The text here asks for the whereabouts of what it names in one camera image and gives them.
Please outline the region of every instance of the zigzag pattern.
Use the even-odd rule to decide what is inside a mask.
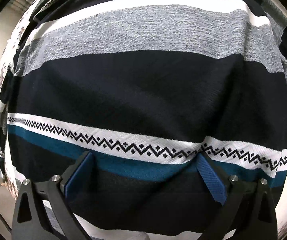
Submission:
[[[41,122],[35,122],[35,121],[30,121],[22,118],[13,118],[13,117],[8,117],[8,122],[16,122],[16,123],[21,123],[24,124],[28,127],[33,127],[39,130],[43,130],[49,133],[54,133],[58,135],[62,135],[67,138],[74,139],[76,141],[81,141],[86,142],[87,144],[91,143],[92,145],[97,145],[98,147],[103,147],[109,149],[116,149],[118,152],[122,150],[124,153],[130,152],[132,154],[138,153],[140,155],[147,154],[150,156],[151,154],[154,154],[156,157],[159,157],[162,155],[164,158],[171,157],[189,157],[192,154],[196,154],[198,151],[183,151],[183,150],[177,150],[177,149],[169,149],[168,147],[163,147],[161,148],[160,146],[153,147],[150,144],[147,146],[144,146],[143,144],[136,145],[135,143],[128,144],[127,142],[120,142],[120,141],[113,141],[112,139],[107,140],[106,138],[99,138],[99,137],[94,137],[93,135],[88,135],[88,134],[83,134],[83,133],[77,133],[77,132],[72,132],[70,130],[63,129],[61,127],[53,126],[53,125],[48,125],[45,123]]]
[[[132,154],[147,154],[148,156],[151,156],[154,154],[156,157],[159,157],[162,155],[164,158],[171,157],[172,159],[175,157],[189,157],[192,154],[196,154],[199,152],[206,152],[207,154],[214,156],[220,155],[223,157],[224,155],[226,158],[238,157],[239,160],[243,160],[244,162],[248,163],[254,163],[255,165],[265,165],[266,168],[270,168],[271,171],[274,171],[277,169],[278,166],[286,165],[287,164],[287,156],[284,158],[280,158],[279,161],[272,159],[266,159],[266,157],[261,157],[259,154],[250,153],[249,151],[244,152],[244,150],[232,150],[231,148],[226,149],[223,148],[216,148],[214,149],[212,145],[208,145],[207,143],[204,143],[201,145],[199,150],[195,151],[184,151],[184,150],[178,150],[178,149],[169,149],[168,147],[161,148],[160,146],[153,147],[152,145],[146,145],[143,144],[136,145],[135,143],[128,144],[127,142],[120,142],[119,140],[113,141],[112,139],[107,140],[106,138],[99,138],[95,137],[93,135],[83,134],[83,133],[77,133],[72,132],[71,130],[63,129],[59,126],[53,126],[49,125],[47,123],[41,123],[36,121],[31,121],[23,118],[16,118],[16,117],[8,117],[8,122],[11,123],[20,123],[28,127],[32,127],[38,130],[43,130],[48,133],[54,133],[57,135],[62,135],[66,138],[74,139],[75,141],[85,142],[87,144],[91,143],[92,145],[97,145],[98,147],[103,147],[109,149],[116,149],[118,152],[123,151],[124,153],[132,153]]]
[[[266,168],[269,167],[271,171],[277,169],[278,166],[287,164],[287,156],[285,156],[284,158],[281,157],[279,161],[273,162],[271,159],[266,159],[266,157],[260,157],[259,154],[255,155],[254,153],[250,153],[249,151],[244,152],[244,150],[232,150],[231,148],[229,148],[228,150],[226,150],[226,148],[213,149],[213,147],[211,145],[208,146],[207,143],[201,146],[201,151],[206,152],[208,155],[213,154],[214,156],[216,156],[219,154],[221,157],[225,155],[227,158],[232,156],[233,158],[238,157],[239,160],[243,159],[245,162],[248,161],[249,163],[253,162],[255,164],[265,164]]]

